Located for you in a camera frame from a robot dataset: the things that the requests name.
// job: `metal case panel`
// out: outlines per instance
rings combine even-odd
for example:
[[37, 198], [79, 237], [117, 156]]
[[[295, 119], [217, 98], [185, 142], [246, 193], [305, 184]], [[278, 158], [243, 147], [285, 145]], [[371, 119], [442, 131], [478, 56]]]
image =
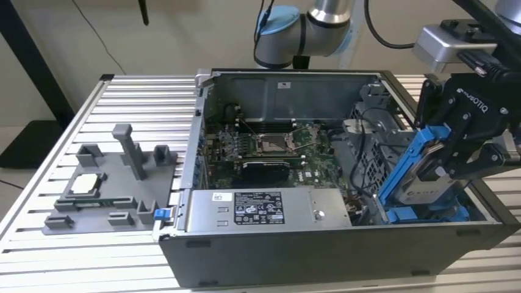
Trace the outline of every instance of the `metal case panel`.
[[185, 288], [321, 283], [438, 274], [501, 225], [178, 236], [159, 241]]

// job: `blue drive bracket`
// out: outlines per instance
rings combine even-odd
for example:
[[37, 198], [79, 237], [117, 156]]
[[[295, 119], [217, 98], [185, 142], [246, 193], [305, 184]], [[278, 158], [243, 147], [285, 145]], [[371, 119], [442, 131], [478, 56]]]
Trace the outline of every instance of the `blue drive bracket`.
[[399, 158], [397, 166], [391, 170], [383, 184], [378, 191], [378, 199], [382, 206], [386, 205], [389, 196], [397, 188], [401, 178], [405, 176], [410, 167], [418, 163], [421, 159], [421, 152], [427, 142], [433, 140], [445, 140], [450, 134], [450, 129], [445, 126], [426, 126], [419, 130], [414, 136], [403, 155]]

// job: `black pole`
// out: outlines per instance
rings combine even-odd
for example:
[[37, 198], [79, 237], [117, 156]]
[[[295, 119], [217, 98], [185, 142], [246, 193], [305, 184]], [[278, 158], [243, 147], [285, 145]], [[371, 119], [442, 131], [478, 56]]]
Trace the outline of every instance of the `black pole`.
[[0, 33], [49, 106], [57, 124], [65, 129], [74, 117], [74, 111], [68, 104], [65, 95], [57, 85], [54, 76], [41, 57], [10, 0], [0, 0]]
[[10, 0], [0, 0], [0, 33], [56, 118], [56, 121], [33, 120], [26, 124], [0, 154], [0, 167], [37, 168], [74, 117], [74, 111]]

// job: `robotic arm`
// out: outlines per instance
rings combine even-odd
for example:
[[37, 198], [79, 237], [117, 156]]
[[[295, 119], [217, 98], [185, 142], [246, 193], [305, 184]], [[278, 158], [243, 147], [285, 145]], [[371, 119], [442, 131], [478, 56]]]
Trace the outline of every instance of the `robotic arm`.
[[413, 52], [437, 72], [465, 65], [473, 73], [423, 83], [418, 132], [377, 195], [390, 223], [466, 220], [457, 194], [467, 183], [521, 167], [511, 135], [521, 118], [521, 38], [518, 23], [501, 16], [515, 16], [521, 5], [499, 1], [499, 19], [479, 1], [454, 2], [475, 21], [426, 26]]

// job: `gray plastic post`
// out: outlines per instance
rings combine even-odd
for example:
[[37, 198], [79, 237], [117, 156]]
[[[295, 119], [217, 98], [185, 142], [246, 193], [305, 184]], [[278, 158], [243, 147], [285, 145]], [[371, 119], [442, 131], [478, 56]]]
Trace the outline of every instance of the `gray plastic post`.
[[141, 154], [138, 153], [134, 147], [130, 133], [131, 133], [131, 126], [129, 124], [115, 124], [114, 129], [111, 130], [111, 136], [121, 143], [122, 152], [126, 155], [133, 176], [135, 177], [135, 180], [142, 180], [146, 178], [146, 173], [141, 165], [142, 163]]

